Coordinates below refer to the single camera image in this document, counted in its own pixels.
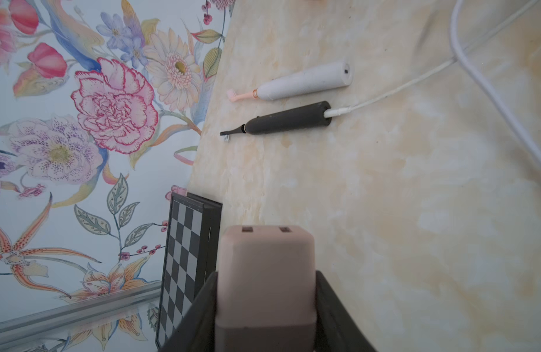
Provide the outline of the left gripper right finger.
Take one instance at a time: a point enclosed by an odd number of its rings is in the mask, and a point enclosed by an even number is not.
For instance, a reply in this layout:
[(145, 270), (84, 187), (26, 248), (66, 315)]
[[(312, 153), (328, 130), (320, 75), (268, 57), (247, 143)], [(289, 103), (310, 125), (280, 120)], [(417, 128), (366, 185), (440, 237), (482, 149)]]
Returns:
[(316, 271), (315, 350), (376, 352), (321, 271)]

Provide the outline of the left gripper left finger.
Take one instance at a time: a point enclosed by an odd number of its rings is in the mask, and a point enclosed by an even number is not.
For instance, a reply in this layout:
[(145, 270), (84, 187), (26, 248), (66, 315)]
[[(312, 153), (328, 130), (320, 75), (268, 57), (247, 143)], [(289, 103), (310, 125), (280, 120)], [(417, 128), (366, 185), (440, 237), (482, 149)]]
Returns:
[(203, 285), (178, 328), (160, 347), (161, 352), (215, 351), (215, 317), (218, 272)]

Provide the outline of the pink USB charger block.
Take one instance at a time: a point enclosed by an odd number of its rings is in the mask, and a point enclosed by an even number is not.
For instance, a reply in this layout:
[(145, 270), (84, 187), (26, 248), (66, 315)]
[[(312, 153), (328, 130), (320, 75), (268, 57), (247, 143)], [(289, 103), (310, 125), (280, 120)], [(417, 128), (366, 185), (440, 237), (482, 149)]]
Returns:
[(233, 225), (219, 244), (216, 351), (313, 351), (315, 240), (294, 225)]

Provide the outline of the black electric toothbrush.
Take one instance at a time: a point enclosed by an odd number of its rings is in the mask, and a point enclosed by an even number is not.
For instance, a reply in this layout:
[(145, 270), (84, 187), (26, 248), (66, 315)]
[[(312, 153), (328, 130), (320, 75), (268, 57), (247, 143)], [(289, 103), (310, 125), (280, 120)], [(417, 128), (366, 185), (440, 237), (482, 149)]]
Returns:
[(329, 102), (321, 101), (315, 104), (258, 116), (235, 129), (222, 131), (220, 136), (226, 141), (229, 141), (230, 136), (233, 134), (258, 136), (270, 133), (327, 127), (331, 124), (332, 118), (325, 117), (324, 114), (327, 110), (330, 110), (330, 108)]

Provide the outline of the white pink electric toothbrush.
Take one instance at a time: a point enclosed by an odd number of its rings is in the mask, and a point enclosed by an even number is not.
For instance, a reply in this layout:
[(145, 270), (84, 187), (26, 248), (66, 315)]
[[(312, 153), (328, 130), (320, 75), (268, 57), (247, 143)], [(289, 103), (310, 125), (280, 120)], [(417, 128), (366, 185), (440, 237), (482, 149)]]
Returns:
[(339, 60), (266, 82), (251, 92), (236, 94), (233, 89), (227, 95), (230, 101), (245, 99), (276, 101), (351, 85), (354, 69), (348, 60)]

